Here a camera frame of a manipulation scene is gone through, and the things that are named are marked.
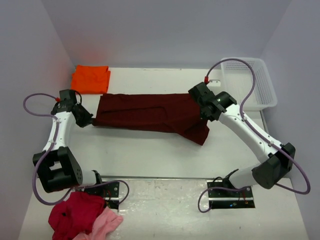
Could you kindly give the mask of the dark red t-shirt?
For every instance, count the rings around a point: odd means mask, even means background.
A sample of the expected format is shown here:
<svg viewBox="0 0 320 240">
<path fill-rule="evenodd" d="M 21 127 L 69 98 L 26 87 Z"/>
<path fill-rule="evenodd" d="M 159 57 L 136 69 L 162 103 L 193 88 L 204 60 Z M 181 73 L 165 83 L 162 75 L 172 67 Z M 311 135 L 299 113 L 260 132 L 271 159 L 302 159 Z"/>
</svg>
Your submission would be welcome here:
<svg viewBox="0 0 320 240">
<path fill-rule="evenodd" d="M 202 146 L 208 135 L 207 120 L 188 93 L 111 94 L 100 97 L 96 127 L 176 133 Z"/>
</svg>

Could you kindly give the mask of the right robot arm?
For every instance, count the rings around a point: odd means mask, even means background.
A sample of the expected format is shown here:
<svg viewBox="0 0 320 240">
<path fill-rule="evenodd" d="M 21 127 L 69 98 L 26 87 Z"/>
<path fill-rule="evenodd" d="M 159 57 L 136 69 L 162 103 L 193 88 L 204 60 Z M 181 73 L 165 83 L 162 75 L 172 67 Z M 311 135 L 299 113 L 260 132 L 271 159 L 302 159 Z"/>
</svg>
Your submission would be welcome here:
<svg viewBox="0 0 320 240">
<path fill-rule="evenodd" d="M 204 82 L 191 88 L 188 93 L 200 107 L 204 120 L 219 121 L 232 130 L 253 152 L 259 164 L 235 170 L 224 178 L 224 184 L 234 189 L 260 185 L 271 189 L 291 169 L 296 149 L 290 144 L 268 135 L 251 118 L 240 110 L 240 105 L 227 92 L 214 94 Z"/>
</svg>

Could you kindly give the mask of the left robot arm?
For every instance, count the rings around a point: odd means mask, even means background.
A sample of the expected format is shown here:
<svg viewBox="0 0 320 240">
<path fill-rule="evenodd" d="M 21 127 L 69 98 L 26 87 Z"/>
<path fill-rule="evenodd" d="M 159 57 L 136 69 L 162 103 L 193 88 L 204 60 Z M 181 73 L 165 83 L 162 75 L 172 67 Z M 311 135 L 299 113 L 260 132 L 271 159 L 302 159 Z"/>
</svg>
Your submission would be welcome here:
<svg viewBox="0 0 320 240">
<path fill-rule="evenodd" d="M 32 162 L 42 162 L 36 171 L 46 193 L 64 189 L 94 186 L 102 183 L 96 170 L 83 170 L 69 148 L 70 134 L 74 126 L 84 128 L 93 122 L 93 115 L 77 101 L 78 92 L 61 90 L 50 116 L 52 128 L 42 152 L 33 155 Z"/>
</svg>

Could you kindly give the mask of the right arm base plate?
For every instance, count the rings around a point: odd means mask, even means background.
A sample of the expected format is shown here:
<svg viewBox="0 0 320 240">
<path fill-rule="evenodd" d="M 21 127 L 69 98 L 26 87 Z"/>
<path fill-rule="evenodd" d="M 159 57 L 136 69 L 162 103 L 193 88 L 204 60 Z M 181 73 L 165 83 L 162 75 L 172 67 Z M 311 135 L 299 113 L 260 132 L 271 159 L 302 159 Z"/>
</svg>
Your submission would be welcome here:
<svg viewBox="0 0 320 240">
<path fill-rule="evenodd" d="M 208 202 L 211 209 L 254 209 L 255 202 L 251 187 L 234 192 L 222 189 L 208 191 Z"/>
</svg>

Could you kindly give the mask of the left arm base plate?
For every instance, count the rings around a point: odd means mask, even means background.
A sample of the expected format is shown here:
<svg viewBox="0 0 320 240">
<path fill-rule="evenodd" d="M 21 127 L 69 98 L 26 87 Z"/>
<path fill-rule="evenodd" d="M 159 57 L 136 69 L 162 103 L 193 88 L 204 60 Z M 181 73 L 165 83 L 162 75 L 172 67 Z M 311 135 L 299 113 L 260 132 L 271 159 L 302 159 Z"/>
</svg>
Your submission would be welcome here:
<svg viewBox="0 0 320 240">
<path fill-rule="evenodd" d="M 93 187 L 93 188 L 85 188 L 84 192 L 99 196 L 104 198 L 105 205 L 113 210 L 119 209 L 119 188 L 120 183 L 118 181 L 112 182 L 109 184 L 105 184 L 104 186 L 100 187 Z"/>
</svg>

